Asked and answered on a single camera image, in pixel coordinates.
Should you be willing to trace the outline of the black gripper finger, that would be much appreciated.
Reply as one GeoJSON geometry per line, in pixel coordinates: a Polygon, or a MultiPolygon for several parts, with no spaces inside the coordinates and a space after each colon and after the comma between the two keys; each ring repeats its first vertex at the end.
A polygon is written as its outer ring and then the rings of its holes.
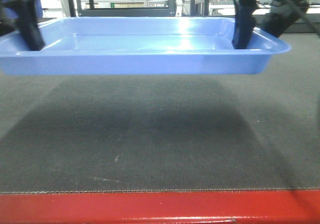
{"type": "Polygon", "coordinates": [[[16,24],[31,51],[41,50],[45,42],[38,27],[36,0],[14,0],[13,9],[18,18],[16,24]]]}
{"type": "Polygon", "coordinates": [[[232,45],[235,49],[246,49],[252,37],[256,19],[254,11],[258,8],[257,0],[233,0],[235,9],[235,26],[232,45]]]}

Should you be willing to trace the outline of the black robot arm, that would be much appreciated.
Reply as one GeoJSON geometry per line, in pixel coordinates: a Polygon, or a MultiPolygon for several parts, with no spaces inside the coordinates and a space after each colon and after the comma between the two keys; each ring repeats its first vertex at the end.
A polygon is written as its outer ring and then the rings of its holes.
{"type": "MultiPolygon", "coordinates": [[[[252,37],[258,8],[258,0],[233,0],[235,26],[232,45],[235,49],[246,49],[252,37]]],[[[275,36],[281,36],[298,19],[303,19],[316,33],[319,29],[306,17],[308,0],[272,0],[270,11],[262,19],[260,29],[275,36]]]]}

